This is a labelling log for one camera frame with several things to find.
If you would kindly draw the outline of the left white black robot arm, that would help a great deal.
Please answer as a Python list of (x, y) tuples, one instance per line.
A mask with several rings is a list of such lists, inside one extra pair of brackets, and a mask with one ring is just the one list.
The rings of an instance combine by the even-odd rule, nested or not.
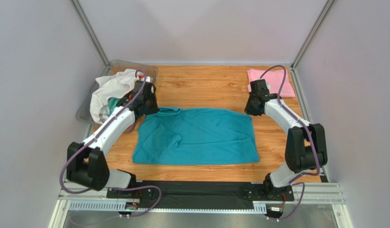
[(92, 135), (81, 143), (73, 142), (68, 146), (60, 182), (67, 179), (96, 191), (128, 188), (132, 175), (111, 170), (106, 157), (117, 139), (134, 126), (137, 119), (159, 111), (155, 92), (153, 83), (136, 81), (133, 90), (119, 100), (110, 117)]

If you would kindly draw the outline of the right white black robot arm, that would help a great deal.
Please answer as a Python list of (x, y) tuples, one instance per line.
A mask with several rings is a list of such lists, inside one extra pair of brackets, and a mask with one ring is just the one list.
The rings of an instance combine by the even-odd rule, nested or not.
[(264, 79), (252, 81), (245, 113), (267, 115), (286, 133), (285, 161), (263, 181), (263, 194), (269, 200), (281, 200), (291, 184), (303, 175), (311, 175), (328, 162), (324, 127), (312, 124), (291, 110), (279, 94), (270, 93)]

